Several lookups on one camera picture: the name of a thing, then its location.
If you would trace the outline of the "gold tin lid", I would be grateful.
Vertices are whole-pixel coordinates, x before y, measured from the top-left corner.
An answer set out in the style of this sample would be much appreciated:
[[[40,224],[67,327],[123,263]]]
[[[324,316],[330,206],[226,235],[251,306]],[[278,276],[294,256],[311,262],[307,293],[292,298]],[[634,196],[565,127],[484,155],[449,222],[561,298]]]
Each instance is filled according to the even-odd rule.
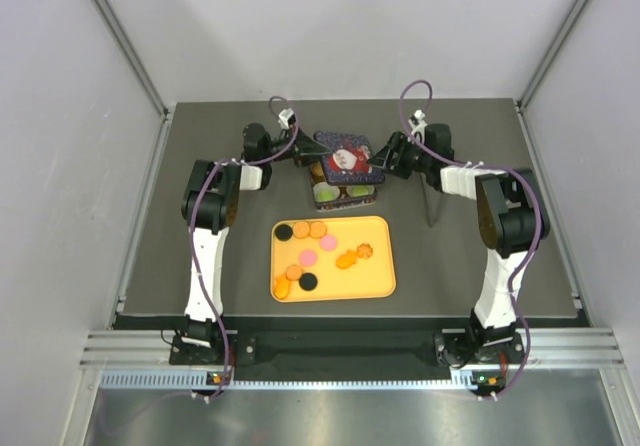
[[[385,181],[381,169],[368,163],[373,156],[364,135],[317,131],[313,138],[331,153],[319,161],[326,182],[334,186],[379,185]]]

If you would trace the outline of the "metal serving tongs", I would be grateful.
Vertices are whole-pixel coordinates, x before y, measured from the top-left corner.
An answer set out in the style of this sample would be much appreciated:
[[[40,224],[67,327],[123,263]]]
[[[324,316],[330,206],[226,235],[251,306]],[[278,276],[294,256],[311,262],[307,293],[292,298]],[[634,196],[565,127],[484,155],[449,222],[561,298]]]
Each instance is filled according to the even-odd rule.
[[[441,219],[447,197],[441,192],[433,190],[425,179],[419,180],[425,208],[426,223],[429,228],[433,228]]]

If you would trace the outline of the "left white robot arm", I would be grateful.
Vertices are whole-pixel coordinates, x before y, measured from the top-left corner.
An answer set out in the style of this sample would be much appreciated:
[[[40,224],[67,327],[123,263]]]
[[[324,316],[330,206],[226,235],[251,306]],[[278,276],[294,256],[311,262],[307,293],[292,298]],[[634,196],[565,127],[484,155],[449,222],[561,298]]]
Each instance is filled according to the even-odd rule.
[[[287,109],[279,123],[276,138],[259,123],[247,125],[240,158],[197,160],[187,181],[181,214],[189,235],[191,270],[185,308],[188,323],[180,336],[205,362],[231,363],[222,320],[221,279],[225,243],[237,217],[240,193],[266,189],[274,162],[290,159],[297,166],[308,166],[330,154],[301,130],[292,110]]]

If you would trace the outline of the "square cookie tin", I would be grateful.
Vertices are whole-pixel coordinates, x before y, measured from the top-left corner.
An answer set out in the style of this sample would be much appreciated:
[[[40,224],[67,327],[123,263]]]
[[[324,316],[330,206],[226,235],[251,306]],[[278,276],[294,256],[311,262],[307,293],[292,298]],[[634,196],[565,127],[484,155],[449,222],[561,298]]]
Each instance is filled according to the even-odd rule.
[[[327,182],[325,175],[322,177],[316,176],[312,173],[312,164],[309,167],[310,184],[312,191],[312,198],[315,207],[318,211],[331,211],[340,209],[349,209],[360,206],[366,206],[373,204],[377,198],[377,188],[375,185],[370,184],[349,184],[349,185],[331,185]],[[365,185],[369,188],[370,194],[364,197],[352,197],[350,190],[353,186]],[[335,200],[330,202],[318,202],[316,200],[316,194],[319,190],[331,189],[335,193]]]

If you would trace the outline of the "green sandwich cookie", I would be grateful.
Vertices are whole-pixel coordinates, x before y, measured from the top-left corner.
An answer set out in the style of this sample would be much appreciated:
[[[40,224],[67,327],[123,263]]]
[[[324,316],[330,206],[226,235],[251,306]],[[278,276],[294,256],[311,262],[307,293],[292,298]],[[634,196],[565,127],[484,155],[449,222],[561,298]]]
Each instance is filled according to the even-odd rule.
[[[316,200],[318,202],[330,202],[335,200],[335,193],[331,189],[319,190],[316,194]]]
[[[364,197],[370,194],[369,188],[365,185],[356,185],[353,186],[350,190],[350,195],[352,197]]]

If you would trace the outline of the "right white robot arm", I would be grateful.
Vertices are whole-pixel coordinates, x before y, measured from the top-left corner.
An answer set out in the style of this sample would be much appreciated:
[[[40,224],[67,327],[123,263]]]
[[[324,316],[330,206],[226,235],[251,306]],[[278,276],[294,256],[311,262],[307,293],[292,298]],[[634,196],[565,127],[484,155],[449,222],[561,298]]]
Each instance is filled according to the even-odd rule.
[[[368,164],[402,179],[420,173],[434,190],[475,202],[487,262],[462,354],[464,360],[492,360],[515,339],[524,272],[550,232],[535,174],[527,168],[490,168],[455,160],[446,124],[427,125],[419,137],[394,132]]]

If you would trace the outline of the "yellow plastic tray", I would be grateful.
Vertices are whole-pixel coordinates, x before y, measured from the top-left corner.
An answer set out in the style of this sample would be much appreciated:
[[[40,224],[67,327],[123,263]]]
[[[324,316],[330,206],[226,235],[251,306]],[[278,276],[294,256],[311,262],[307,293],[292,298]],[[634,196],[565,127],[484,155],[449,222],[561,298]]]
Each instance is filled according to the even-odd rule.
[[[295,222],[324,222],[327,234],[321,239],[308,236],[304,239],[293,237],[279,241],[274,236],[280,224],[291,227]],[[373,255],[368,259],[358,258],[348,269],[336,267],[336,259],[358,245],[368,243],[373,247]],[[312,267],[299,264],[301,251],[312,249],[318,253],[318,260]],[[291,282],[291,290],[284,301],[278,301],[272,294],[272,284],[276,277],[285,275],[293,264],[300,265],[304,273],[312,273],[318,279],[317,287],[310,292],[303,291],[298,281]],[[356,216],[328,219],[284,220],[276,223],[271,231],[270,255],[271,295],[280,303],[319,302],[337,300],[360,300],[385,298],[396,288],[396,276],[388,223],[380,216]]]

